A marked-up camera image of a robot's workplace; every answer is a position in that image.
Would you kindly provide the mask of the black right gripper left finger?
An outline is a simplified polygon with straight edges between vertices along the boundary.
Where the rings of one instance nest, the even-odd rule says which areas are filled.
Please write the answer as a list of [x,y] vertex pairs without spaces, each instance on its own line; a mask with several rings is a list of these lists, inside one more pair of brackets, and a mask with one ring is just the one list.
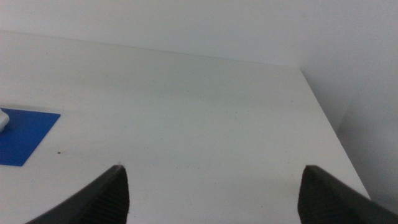
[[127,173],[115,165],[30,224],[126,223],[129,212]]

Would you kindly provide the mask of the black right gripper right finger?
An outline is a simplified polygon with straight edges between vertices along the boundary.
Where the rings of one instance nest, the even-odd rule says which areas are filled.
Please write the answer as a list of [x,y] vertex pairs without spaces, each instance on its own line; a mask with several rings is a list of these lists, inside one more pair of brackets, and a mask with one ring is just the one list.
[[397,224],[397,214],[314,165],[304,168],[297,210],[300,221],[308,224]]

